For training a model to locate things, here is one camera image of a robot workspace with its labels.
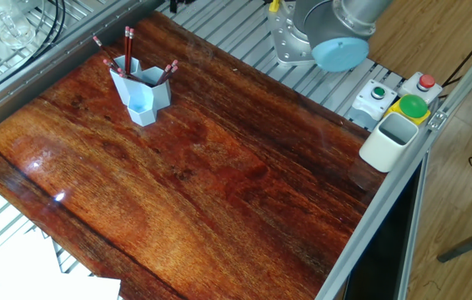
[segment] red button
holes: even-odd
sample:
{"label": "red button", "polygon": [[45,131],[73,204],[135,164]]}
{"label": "red button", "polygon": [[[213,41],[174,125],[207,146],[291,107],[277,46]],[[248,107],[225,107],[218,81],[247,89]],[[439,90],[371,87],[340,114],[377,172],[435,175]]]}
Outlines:
{"label": "red button", "polygon": [[419,78],[419,85],[424,88],[431,88],[435,84],[434,78],[430,75],[422,75]]}

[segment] wood grain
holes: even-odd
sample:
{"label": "wood grain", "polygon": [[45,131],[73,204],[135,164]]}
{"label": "wood grain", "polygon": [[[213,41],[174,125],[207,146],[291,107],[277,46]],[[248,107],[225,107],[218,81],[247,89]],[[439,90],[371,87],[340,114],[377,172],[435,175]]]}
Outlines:
{"label": "wood grain", "polygon": [[369,44],[369,58],[386,68],[405,78],[432,74],[442,84],[472,49],[472,0],[394,0]]}
{"label": "wood grain", "polygon": [[384,179],[368,133],[161,14],[136,33],[172,105],[135,125],[95,55],[0,124],[0,193],[127,299],[313,299]]}
{"label": "wood grain", "polygon": [[472,92],[434,144],[410,275],[408,299],[472,299],[472,251],[436,256],[472,235]]}

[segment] glass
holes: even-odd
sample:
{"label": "glass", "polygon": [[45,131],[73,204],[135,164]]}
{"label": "glass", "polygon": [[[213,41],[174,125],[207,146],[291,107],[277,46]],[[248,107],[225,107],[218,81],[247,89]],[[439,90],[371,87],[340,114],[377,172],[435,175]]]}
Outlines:
{"label": "glass", "polygon": [[13,49],[27,46],[35,30],[13,0],[0,0],[0,38]]}

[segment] white container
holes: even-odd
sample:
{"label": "white container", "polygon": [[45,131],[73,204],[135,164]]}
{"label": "white container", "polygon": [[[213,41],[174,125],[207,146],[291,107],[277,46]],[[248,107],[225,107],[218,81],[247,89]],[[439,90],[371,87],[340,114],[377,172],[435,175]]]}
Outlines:
{"label": "white container", "polygon": [[433,102],[442,92],[442,87],[436,83],[434,86],[429,88],[423,87],[420,84],[420,79],[422,76],[424,76],[424,74],[421,72],[416,72],[416,74],[414,74],[409,80],[405,81],[399,89],[399,96],[403,97],[404,95],[411,94],[420,96],[427,104]]}
{"label": "white container", "polygon": [[359,155],[378,171],[390,172],[417,134],[418,127],[414,123],[392,112],[377,124]]}
{"label": "white container", "polygon": [[[114,59],[120,68],[124,67],[124,56]],[[163,70],[159,67],[151,67],[142,71],[139,60],[132,58],[131,74],[154,86]],[[141,82],[120,77],[119,74],[110,70],[112,80],[118,90],[121,102],[127,106],[128,114],[133,122],[141,126],[147,126],[156,121],[159,109],[166,108],[171,102],[171,89],[169,81],[156,86],[149,87]]]}

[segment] pencil holder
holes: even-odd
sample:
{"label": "pencil holder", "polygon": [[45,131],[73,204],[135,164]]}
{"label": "pencil holder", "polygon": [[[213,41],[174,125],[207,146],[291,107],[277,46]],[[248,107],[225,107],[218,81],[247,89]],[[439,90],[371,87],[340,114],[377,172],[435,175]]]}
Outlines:
{"label": "pencil holder", "polygon": [[[119,68],[125,69],[125,56],[114,59]],[[131,59],[131,75],[141,79],[147,84],[132,79],[120,77],[118,73],[110,69],[113,83],[118,90],[121,102],[127,106],[128,114],[133,122],[141,126],[147,126],[156,121],[157,111],[166,108],[170,104],[171,89],[169,80],[156,86],[156,82],[162,76],[163,70],[159,67],[151,67],[142,70],[139,60]]]}

